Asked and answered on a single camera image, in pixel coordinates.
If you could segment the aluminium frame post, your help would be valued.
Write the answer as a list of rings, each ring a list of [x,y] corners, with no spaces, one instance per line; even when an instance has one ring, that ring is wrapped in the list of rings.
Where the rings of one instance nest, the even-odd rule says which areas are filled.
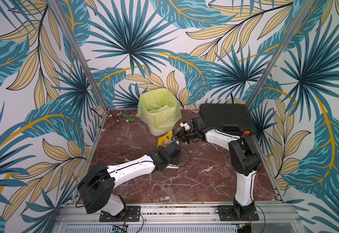
[[[71,25],[69,25],[69,23],[67,22],[67,18],[66,15],[59,3],[59,1],[56,0],[50,0],[48,1],[50,4],[50,7],[52,8],[56,19],[58,20],[58,23],[60,24],[62,30],[65,33],[66,38],[68,39],[71,49],[74,51],[75,53],[75,57],[79,62],[79,65],[82,67],[83,72],[86,75],[87,80],[90,83],[90,86],[92,88],[92,90],[95,92],[96,97],[98,102],[100,103],[104,113],[106,114],[108,112],[108,107],[106,106],[105,102],[104,102],[104,98],[101,95],[99,88],[97,86],[96,80],[94,79],[94,76],[87,64],[87,61],[82,53],[82,50],[77,42],[77,39],[75,37],[74,32],[71,29]]]
[[[300,6],[298,13],[296,16],[293,17],[293,22],[289,25],[287,33],[284,34],[283,38],[281,39],[281,42],[278,44],[277,49],[272,55],[271,60],[269,61],[267,67],[265,68],[264,72],[262,73],[262,76],[260,80],[257,82],[255,88],[251,92],[249,96],[249,100],[246,103],[246,107],[250,109],[256,99],[256,97],[259,94],[259,91],[262,89],[263,85],[265,84],[266,80],[268,79],[269,74],[271,73],[271,70],[273,69],[275,63],[281,56],[281,54],[286,49],[287,45],[289,44],[290,40],[295,35],[297,29],[300,27],[302,20],[305,18],[307,12],[311,9],[311,6],[315,0],[311,1],[304,1],[304,3]]]

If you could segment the black tool case orange latches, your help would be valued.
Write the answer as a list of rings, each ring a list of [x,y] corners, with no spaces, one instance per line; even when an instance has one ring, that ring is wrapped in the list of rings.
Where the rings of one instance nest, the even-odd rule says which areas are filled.
[[[200,106],[200,116],[207,129],[236,136],[253,136],[257,133],[244,104],[204,103]]]

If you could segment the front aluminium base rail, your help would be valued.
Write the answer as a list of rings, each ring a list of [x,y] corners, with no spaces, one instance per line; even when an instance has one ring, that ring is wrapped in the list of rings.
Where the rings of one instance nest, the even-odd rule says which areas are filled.
[[[100,214],[66,206],[54,224],[54,233],[304,233],[304,224],[293,204],[258,202],[258,220],[221,221],[220,203],[141,203],[138,222],[101,222]]]

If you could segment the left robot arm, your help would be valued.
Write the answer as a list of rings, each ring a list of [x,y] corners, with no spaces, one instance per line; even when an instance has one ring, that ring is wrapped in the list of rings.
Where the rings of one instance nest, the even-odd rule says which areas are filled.
[[[142,157],[119,165],[95,165],[77,185],[80,199],[88,214],[104,211],[118,216],[126,209],[122,198],[113,191],[121,184],[154,172],[162,172],[167,167],[179,166],[182,159],[181,146],[170,142]]]

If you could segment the left aluminium frame post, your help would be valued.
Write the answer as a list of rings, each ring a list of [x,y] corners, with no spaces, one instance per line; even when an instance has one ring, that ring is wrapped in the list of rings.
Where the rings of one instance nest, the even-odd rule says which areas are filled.
[[[50,7],[52,8],[56,19],[58,20],[58,23],[60,24],[62,30],[65,33],[66,38],[68,39],[71,49],[74,51],[75,53],[75,57],[79,62],[79,65],[82,67],[83,72],[86,75],[87,80],[90,83],[90,86],[92,88],[92,90],[95,92],[96,97],[98,102],[100,103],[104,113],[106,114],[108,112],[108,107],[106,106],[105,102],[104,102],[104,98],[101,95],[99,88],[97,86],[96,80],[94,79],[94,76],[87,64],[87,61],[82,53],[82,50],[77,42],[77,39],[75,37],[74,32],[71,29],[71,25],[69,25],[69,23],[67,22],[67,18],[66,15],[59,3],[59,1],[56,0],[50,0],[48,1],[50,4]]]

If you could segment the right aluminium frame post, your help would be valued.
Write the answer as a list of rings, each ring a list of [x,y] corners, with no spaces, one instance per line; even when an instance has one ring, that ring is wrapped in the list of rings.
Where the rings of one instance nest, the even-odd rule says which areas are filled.
[[[295,35],[297,29],[300,27],[302,20],[305,18],[307,12],[311,9],[311,6],[315,0],[311,1],[304,1],[304,3],[300,6],[298,13],[296,16],[293,17],[293,22],[289,25],[287,33],[284,34],[283,38],[281,39],[281,42],[278,44],[277,49],[272,55],[271,60],[269,61],[267,67],[265,68],[264,72],[262,73],[262,76],[260,80],[257,82],[255,88],[251,92],[249,96],[249,100],[246,103],[246,107],[250,109],[256,99],[256,97],[259,94],[259,91],[262,89],[263,85],[265,84],[266,80],[268,79],[269,74],[271,73],[271,70],[273,69],[275,63],[281,56],[281,54],[286,49],[287,45],[289,44],[290,40]]]

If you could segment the yellow cartoon cover book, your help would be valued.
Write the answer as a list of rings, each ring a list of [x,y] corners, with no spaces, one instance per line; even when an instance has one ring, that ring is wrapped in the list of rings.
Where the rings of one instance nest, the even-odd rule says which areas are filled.
[[[158,139],[156,157],[158,157],[160,162],[166,166],[171,168],[179,167],[182,158],[181,147],[178,145],[175,138],[173,138],[172,131],[169,131]]]

